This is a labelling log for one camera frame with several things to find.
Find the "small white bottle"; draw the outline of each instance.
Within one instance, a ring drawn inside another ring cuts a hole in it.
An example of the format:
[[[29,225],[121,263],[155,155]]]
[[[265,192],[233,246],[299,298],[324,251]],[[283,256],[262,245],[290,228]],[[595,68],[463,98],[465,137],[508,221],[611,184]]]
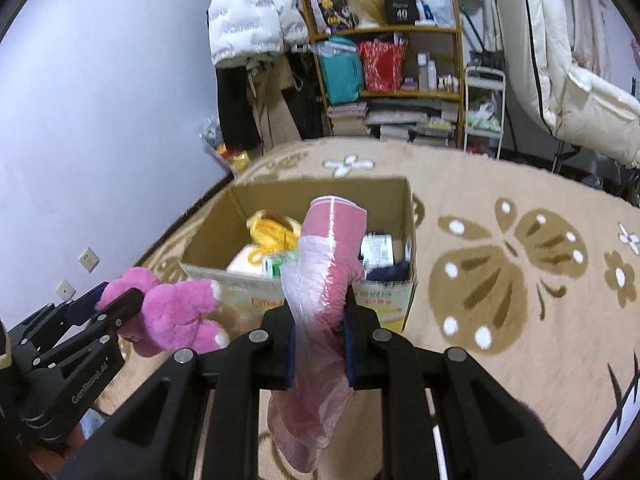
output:
[[[418,53],[418,88],[420,92],[426,92],[429,89],[428,60],[424,52]]]
[[[427,74],[429,78],[429,90],[438,89],[438,71],[436,70],[436,62],[431,60],[427,66]]]

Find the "finger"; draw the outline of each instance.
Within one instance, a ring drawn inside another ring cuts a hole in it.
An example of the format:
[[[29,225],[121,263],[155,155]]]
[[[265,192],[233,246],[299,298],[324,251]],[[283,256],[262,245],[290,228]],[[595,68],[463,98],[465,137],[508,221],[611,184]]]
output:
[[[65,465],[65,459],[45,447],[37,447],[29,453],[31,461],[43,472],[53,474]]]
[[[84,434],[82,433],[82,428],[78,424],[69,435],[69,438],[66,440],[66,443],[69,444],[69,446],[72,447],[73,449],[77,449],[78,447],[82,446],[82,444],[84,444],[85,442],[86,442],[86,439],[84,438]]]

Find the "red bag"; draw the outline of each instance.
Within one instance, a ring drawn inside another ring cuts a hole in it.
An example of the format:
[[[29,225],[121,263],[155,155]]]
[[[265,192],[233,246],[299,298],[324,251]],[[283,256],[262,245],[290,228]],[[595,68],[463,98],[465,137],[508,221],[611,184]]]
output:
[[[367,90],[393,92],[402,84],[402,62],[406,44],[363,41],[359,44]]]

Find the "stuffed animal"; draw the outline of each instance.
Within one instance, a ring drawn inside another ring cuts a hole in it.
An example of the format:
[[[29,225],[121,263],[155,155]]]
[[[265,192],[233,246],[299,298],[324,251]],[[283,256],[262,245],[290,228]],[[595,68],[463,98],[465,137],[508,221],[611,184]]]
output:
[[[132,267],[131,269],[125,270],[119,279],[110,282],[106,286],[100,300],[95,305],[95,309],[98,311],[104,310],[111,301],[119,298],[130,288],[137,288],[143,294],[146,294],[158,285],[160,285],[160,280],[150,270],[143,269],[142,267]],[[149,337],[142,319],[142,314],[138,314],[123,325],[118,330],[118,334],[131,342],[136,353],[142,357],[153,357],[162,351]]]
[[[118,330],[137,354],[151,357],[162,350],[191,348],[197,353],[226,347],[229,336],[216,322],[204,319],[220,305],[220,286],[211,280],[161,285],[141,267],[126,270],[105,288],[97,310],[103,310],[129,288],[145,295],[140,313]]]

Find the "cream puffer coat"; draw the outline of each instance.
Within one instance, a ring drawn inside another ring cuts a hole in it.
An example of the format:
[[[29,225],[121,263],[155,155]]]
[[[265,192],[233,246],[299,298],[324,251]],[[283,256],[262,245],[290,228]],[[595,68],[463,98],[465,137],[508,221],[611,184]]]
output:
[[[245,66],[308,42],[296,0],[211,0],[209,43],[217,68]]]

